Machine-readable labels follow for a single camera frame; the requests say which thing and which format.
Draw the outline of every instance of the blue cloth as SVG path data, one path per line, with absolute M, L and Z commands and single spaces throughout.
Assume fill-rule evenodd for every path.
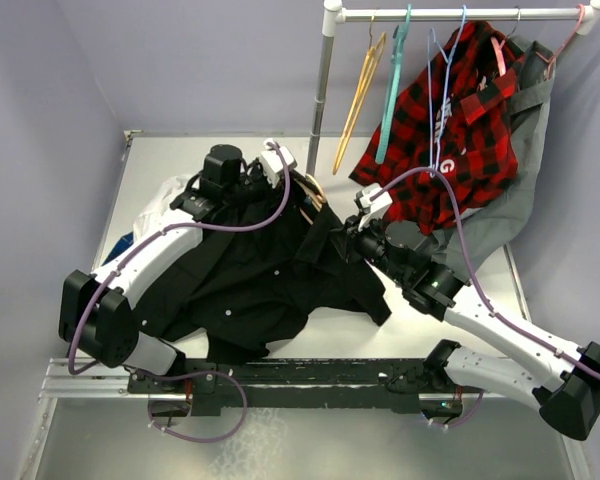
M 121 236 L 109 252 L 109 255 L 107 255 L 103 265 L 118 258 L 120 255 L 126 252 L 131 245 L 133 245 L 133 233 L 127 233 L 126 235 Z

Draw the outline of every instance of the clothing rack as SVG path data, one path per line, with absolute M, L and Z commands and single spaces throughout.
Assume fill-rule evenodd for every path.
M 585 6 L 585 14 L 578 34 L 586 35 L 600 17 L 600 0 L 591 0 Z M 314 175 L 322 130 L 322 116 L 326 102 L 327 84 L 333 41 L 338 24 L 352 22 L 399 22 L 406 19 L 406 9 L 356 9 L 350 10 L 342 6 L 342 0 L 325 0 L 322 21 L 322 52 L 318 70 L 318 86 L 316 90 L 313 123 L 309 139 L 307 157 L 307 173 Z M 412 22 L 457 21 L 462 20 L 462 8 L 418 8 L 411 10 Z M 574 8 L 468 8 L 466 20 L 578 20 L 580 9 Z

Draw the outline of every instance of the hanger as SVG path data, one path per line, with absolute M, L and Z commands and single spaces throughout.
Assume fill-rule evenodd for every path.
M 304 176 L 294 175 L 293 179 L 305 194 L 306 205 L 300 205 L 300 214 L 309 223 L 309 225 L 313 225 L 312 216 L 315 216 L 318 213 L 320 213 L 320 211 L 322 210 L 322 206 L 327 204 L 327 196 L 324 193 L 324 190 L 322 189 L 318 181 L 308 173 Z M 311 208 L 315 213 L 310 215 L 307 212 L 311 212 Z
M 358 86 L 356 88 L 356 93 L 353 96 L 353 103 L 349 109 L 349 116 L 347 117 L 340 141 L 338 142 L 336 159 L 333 162 L 334 175 L 338 172 L 340 164 L 342 163 L 344 152 L 347 150 L 349 139 L 351 138 L 356 123 L 358 122 L 358 116 L 362 110 L 364 100 L 367 98 L 369 87 L 371 87 L 371 82 L 376 73 L 378 63 L 380 63 L 380 58 L 382 58 L 382 54 L 384 53 L 384 46 L 387 42 L 387 34 L 383 32 L 380 36 L 380 40 L 378 40 L 378 43 L 375 46 L 372 46 L 373 34 L 371 33 L 371 27 L 373 26 L 374 19 L 375 13 L 371 16 L 371 21 L 369 22 L 369 47 L 367 49 L 367 55 L 364 57 L 362 71 L 360 72 L 360 78 L 358 79 Z
M 498 42 L 496 37 L 491 37 L 491 44 L 493 45 L 493 53 L 495 53 L 495 55 L 496 55 L 496 61 L 498 62 L 498 74 L 500 76 L 504 75 L 507 71 L 507 65 L 504 62 L 504 54 L 502 53 L 502 47 L 504 47 L 504 44 L 506 43 L 506 41 L 509 40 L 509 38 L 511 38 L 511 35 L 513 35 L 515 33 L 515 31 L 518 29 L 518 25 L 520 24 L 520 17 L 522 16 L 522 10 L 520 9 L 520 7 L 516 5 L 516 8 L 518 9 L 518 20 L 516 21 L 516 24 L 513 27 L 513 30 L 511 30 L 511 33 L 509 35 L 507 35 L 504 38 L 504 40 L 502 40 L 502 42 Z
M 405 15 L 404 23 L 398 25 L 393 32 L 393 52 L 391 54 L 391 64 L 393 70 L 389 77 L 389 86 L 387 95 L 384 101 L 384 114 L 382 115 L 382 124 L 380 127 L 380 143 L 376 152 L 376 163 L 381 165 L 384 163 L 384 157 L 387 155 L 387 147 L 389 145 L 389 134 L 391 132 L 391 121 L 396 108 L 396 98 L 398 96 L 398 85 L 400 83 L 400 70 L 402 69 L 402 54 L 404 50 L 404 42 L 409 33 L 409 25 L 411 24 L 411 4 L 407 6 L 407 14 Z
M 558 50 L 555 51 L 553 56 L 551 58 L 546 58 L 539 52 L 536 52 L 536 54 L 542 60 L 547 62 L 547 64 L 548 64 L 547 65 L 547 73 L 545 75 L 546 79 L 551 78 L 551 71 L 553 70 L 553 67 L 555 67 L 556 61 L 558 60 L 558 56 L 562 53 L 564 48 L 571 42 L 571 40 L 573 39 L 573 36 L 576 34 L 576 32 L 580 29 L 580 26 L 582 25 L 582 20 L 584 20 L 584 14 L 585 14 L 586 10 L 585 10 L 584 5 L 582 5 L 582 4 L 578 5 L 578 8 L 580 9 L 580 17 L 578 18 L 578 23 L 576 23 L 576 26 L 573 29 L 573 31 L 571 32 L 571 34 L 567 37 L 567 39 L 564 41 L 564 43 L 562 45 L 560 45 Z
M 460 37 L 462 36 L 462 31 L 464 30 L 465 23 L 467 21 L 467 6 L 462 6 L 462 21 L 460 23 L 460 29 L 458 30 L 458 34 L 456 35 L 456 40 L 449 51 L 449 55 L 445 53 L 442 45 L 438 42 L 436 38 L 436 31 L 432 28 L 429 30 L 429 35 L 427 36 L 427 80 L 428 80 L 428 88 L 429 88 L 429 168 L 434 168 L 438 170 L 440 166 L 440 139 L 442 138 L 442 134 L 444 132 L 445 127 L 445 119 L 447 116 L 447 92 L 449 91 L 449 74 L 451 73 L 451 64 L 453 63 L 453 56 L 456 53 L 456 48 L 458 47 L 458 42 L 460 41 Z M 440 129 L 438 131 L 438 136 L 435 139 L 436 144 L 436 163 L 433 163 L 433 143 L 435 136 L 435 126 L 434 126 L 434 117 L 433 117 L 433 99 L 431 97 L 431 38 L 433 37 L 433 42 L 438 46 L 442 57 L 447 63 L 447 71 L 445 73 L 444 79 L 444 89 L 442 93 L 442 106 L 440 107 Z M 433 173 L 430 173 L 429 176 L 431 178 L 434 177 Z

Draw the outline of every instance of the black shirt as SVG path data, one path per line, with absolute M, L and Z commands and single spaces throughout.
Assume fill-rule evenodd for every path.
M 295 337 L 318 307 L 367 312 L 382 325 L 391 311 L 381 281 L 364 260 L 347 263 L 338 253 L 344 232 L 328 205 L 309 225 L 299 211 L 305 194 L 292 185 L 284 212 L 268 227 L 206 232 L 140 299 L 138 328 L 168 341 L 205 328 L 208 361 L 238 364 L 266 356 L 268 342 Z M 216 220 L 258 223 L 280 197 L 272 191 L 261 201 L 224 209 Z M 142 319 L 149 319 L 144 327 Z

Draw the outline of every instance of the pink hanger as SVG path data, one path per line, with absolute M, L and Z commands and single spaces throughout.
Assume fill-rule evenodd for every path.
M 491 37 L 491 44 L 493 45 L 493 52 L 496 54 L 496 60 L 498 61 L 498 73 L 502 76 L 507 71 L 507 65 L 504 63 L 504 55 L 502 54 L 504 41 L 499 43 L 496 37 Z
M 522 16 L 522 12 L 520 11 L 520 7 L 517 6 L 518 9 L 518 21 L 516 22 L 515 27 L 511 30 L 511 33 L 507 35 L 502 42 L 498 43 L 495 37 L 491 37 L 491 44 L 493 45 L 493 53 L 496 55 L 496 61 L 498 62 L 498 73 L 500 76 L 504 75 L 507 71 L 507 65 L 504 62 L 504 54 L 502 53 L 502 47 L 504 47 L 505 42 L 515 33 L 520 24 L 520 17 Z
M 582 25 L 582 20 L 584 19 L 584 14 L 585 14 L 585 8 L 584 8 L 584 5 L 582 5 L 582 4 L 578 5 L 578 8 L 580 9 L 580 17 L 578 18 L 578 23 L 576 23 L 576 27 L 573 29 L 573 32 L 571 32 L 571 35 L 569 35 L 567 37 L 567 39 L 564 41 L 564 43 L 562 45 L 560 45 L 560 48 L 558 48 L 558 50 L 556 50 L 556 52 L 553 54 L 553 56 L 551 58 L 545 58 L 543 55 L 536 52 L 537 55 L 541 59 L 543 59 L 545 62 L 547 62 L 549 64 L 547 66 L 547 78 L 551 77 L 551 70 L 553 70 L 553 67 L 556 64 L 556 60 L 558 60 L 558 55 L 560 55 L 562 53 L 562 50 L 564 50 L 564 47 L 566 47 L 569 44 L 569 42 L 571 41 L 573 36 L 580 29 L 580 25 Z

